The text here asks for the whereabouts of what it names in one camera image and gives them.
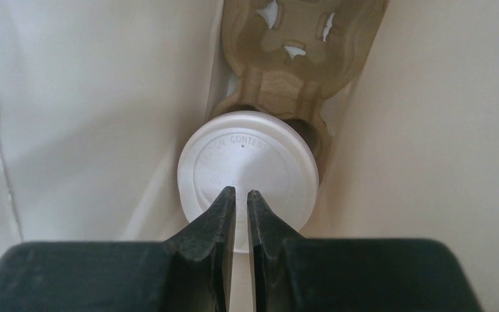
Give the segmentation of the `lifted pulp cup carrier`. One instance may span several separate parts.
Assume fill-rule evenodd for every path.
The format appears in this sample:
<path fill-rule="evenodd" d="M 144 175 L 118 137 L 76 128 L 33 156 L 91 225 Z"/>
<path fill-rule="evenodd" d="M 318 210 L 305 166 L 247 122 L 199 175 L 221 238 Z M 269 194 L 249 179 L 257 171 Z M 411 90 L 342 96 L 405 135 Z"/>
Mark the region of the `lifted pulp cup carrier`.
<path fill-rule="evenodd" d="M 322 107 L 360 74 L 387 5 L 278 1 L 276 19 L 268 23 L 262 15 L 268 1 L 225 1 L 222 49 L 238 84 L 211 116 L 253 109 L 295 124 L 310 135 L 323 176 L 332 137 Z"/>

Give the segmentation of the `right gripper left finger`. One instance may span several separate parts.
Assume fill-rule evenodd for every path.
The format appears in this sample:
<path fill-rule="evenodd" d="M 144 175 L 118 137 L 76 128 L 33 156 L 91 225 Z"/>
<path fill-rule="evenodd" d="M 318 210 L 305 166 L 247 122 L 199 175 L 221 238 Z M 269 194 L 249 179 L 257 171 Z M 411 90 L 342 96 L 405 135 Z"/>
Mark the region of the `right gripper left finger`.
<path fill-rule="evenodd" d="M 26 242 L 0 258 L 0 311 L 227 311 L 236 194 L 163 242 Z"/>

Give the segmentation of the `brown paper bag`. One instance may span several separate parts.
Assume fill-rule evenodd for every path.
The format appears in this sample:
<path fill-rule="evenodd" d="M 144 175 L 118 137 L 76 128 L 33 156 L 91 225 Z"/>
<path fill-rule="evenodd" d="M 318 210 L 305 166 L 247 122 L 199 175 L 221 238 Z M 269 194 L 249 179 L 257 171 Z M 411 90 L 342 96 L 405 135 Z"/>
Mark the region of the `brown paper bag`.
<path fill-rule="evenodd" d="M 221 1 L 0 1 L 0 257 L 25 241 L 163 241 L 183 146 L 237 81 Z M 322 111 L 306 237 L 427 237 L 499 311 L 499 1 L 389 1 Z"/>

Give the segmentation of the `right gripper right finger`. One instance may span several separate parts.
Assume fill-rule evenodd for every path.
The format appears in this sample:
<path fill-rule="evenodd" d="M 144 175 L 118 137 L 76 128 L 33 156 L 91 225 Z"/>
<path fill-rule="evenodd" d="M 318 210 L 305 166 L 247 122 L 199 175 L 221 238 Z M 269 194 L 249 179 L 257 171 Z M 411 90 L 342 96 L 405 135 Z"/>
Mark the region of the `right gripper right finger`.
<path fill-rule="evenodd" d="M 308 239 L 247 198 L 257 311 L 481 311 L 456 256 L 430 239 Z"/>

